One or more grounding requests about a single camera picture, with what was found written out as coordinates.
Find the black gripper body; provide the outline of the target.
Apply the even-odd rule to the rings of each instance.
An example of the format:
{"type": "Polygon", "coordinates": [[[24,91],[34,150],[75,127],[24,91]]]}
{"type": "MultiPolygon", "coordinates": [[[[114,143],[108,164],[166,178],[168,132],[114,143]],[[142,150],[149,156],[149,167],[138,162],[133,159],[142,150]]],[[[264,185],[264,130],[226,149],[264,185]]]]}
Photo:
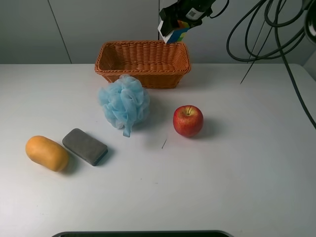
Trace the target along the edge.
{"type": "Polygon", "coordinates": [[[177,8],[180,16],[189,20],[198,20],[211,8],[214,0],[178,0],[177,8]]]}

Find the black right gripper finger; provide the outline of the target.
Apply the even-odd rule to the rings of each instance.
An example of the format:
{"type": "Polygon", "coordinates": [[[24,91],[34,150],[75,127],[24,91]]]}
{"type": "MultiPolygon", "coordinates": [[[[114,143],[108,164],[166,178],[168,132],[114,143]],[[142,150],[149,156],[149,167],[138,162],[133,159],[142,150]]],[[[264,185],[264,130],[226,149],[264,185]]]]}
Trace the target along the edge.
{"type": "Polygon", "coordinates": [[[202,19],[197,19],[197,20],[188,19],[188,24],[190,28],[200,26],[202,24],[202,19]]]}

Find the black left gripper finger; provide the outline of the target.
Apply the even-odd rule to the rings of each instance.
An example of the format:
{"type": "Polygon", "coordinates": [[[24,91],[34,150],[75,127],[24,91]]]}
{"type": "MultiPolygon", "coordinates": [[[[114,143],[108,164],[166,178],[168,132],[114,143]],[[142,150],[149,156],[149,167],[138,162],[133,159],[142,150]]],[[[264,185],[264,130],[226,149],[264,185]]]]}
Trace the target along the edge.
{"type": "Polygon", "coordinates": [[[160,32],[163,37],[167,36],[174,30],[183,28],[182,22],[178,19],[178,13],[178,5],[170,5],[160,11],[159,16],[163,21],[160,32]]]}

